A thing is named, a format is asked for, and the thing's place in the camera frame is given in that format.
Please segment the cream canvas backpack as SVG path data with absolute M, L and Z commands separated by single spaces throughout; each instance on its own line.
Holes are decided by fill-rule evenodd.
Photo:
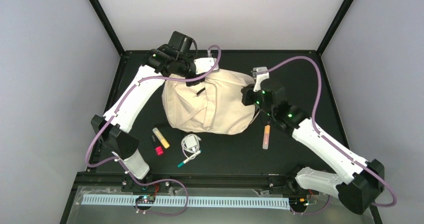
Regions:
M 220 69 L 203 82 L 187 86 L 167 80 L 162 104 L 171 127 L 192 133 L 236 135 L 254 119 L 254 105 L 242 104 L 242 88 L 254 84 L 247 74 Z

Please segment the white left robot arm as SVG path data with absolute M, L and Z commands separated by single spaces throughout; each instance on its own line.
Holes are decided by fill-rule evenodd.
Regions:
M 192 86 L 219 70 L 222 50 L 218 45 L 210 46 L 205 57 L 199 57 L 197 49 L 190 54 L 192 46 L 197 46 L 192 37 L 174 31 L 168 43 L 145 54 L 135 77 L 115 104 L 103 115 L 93 116 L 91 124 L 95 136 L 85 155 L 88 167 L 96 168 L 115 161 L 120 162 L 125 171 L 138 180 L 148 174 L 150 167 L 139 151 L 139 141 L 130 135 L 141 110 L 165 81 Z M 113 156 L 91 164 L 89 157 L 98 142 L 107 146 Z

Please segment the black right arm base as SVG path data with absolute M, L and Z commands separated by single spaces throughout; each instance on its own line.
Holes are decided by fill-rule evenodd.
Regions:
M 309 191 L 308 189 L 303 189 L 295 180 L 295 177 L 291 174 L 289 175 L 269 175 L 268 178 L 268 187 L 266 190 L 273 195 L 283 195 L 289 197 L 306 197 L 311 194 L 318 195 L 317 191 Z

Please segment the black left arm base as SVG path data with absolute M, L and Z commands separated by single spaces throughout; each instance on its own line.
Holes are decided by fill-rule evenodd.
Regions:
M 155 194 L 159 192 L 165 192 L 169 188 L 169 181 L 161 181 L 150 185 L 139 185 L 132 177 L 125 176 L 121 184 L 121 191 L 128 193 L 141 193 L 141 194 Z

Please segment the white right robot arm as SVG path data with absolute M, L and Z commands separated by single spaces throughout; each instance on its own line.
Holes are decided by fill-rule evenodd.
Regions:
M 241 89 L 241 102 L 254 105 L 290 138 L 303 144 L 334 172 L 301 167 L 286 177 L 285 188 L 293 194 L 302 189 L 318 191 L 338 198 L 345 208 L 362 215 L 384 191 L 385 167 L 357 155 L 313 123 L 304 110 L 287 101 L 285 88 L 272 81 L 249 84 Z

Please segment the orange highlighter pen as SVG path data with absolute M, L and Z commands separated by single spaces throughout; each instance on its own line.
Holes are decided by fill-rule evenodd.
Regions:
M 262 148 L 264 150 L 267 150 L 269 148 L 270 130 L 271 130 L 271 126 L 269 124 L 264 126 L 263 141 L 262 141 Z

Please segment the yellow highlighter pen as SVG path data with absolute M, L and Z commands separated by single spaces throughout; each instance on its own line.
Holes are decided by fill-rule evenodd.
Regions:
M 152 129 L 152 132 L 165 149 L 168 149 L 170 147 L 169 142 L 166 140 L 166 138 L 163 136 L 163 134 L 160 132 L 160 130 L 157 127 L 154 127 Z

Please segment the pink and black highlighter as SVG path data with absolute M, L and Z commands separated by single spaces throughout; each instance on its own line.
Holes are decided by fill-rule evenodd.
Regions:
M 156 154 L 158 156 L 163 155 L 164 151 L 163 151 L 163 148 L 162 148 L 162 144 L 154 134 L 151 136 L 151 141 L 152 141 L 152 145 L 154 147 L 154 151 L 156 152 Z

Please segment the teal capped white marker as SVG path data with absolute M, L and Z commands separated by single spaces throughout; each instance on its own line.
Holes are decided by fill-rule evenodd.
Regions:
M 184 166 L 185 164 L 187 164 L 189 161 L 194 160 L 196 158 L 196 156 L 198 156 L 202 151 L 198 150 L 195 153 L 193 153 L 191 156 L 187 157 L 185 160 L 183 160 L 182 162 L 180 162 L 177 167 L 181 168 L 182 166 Z

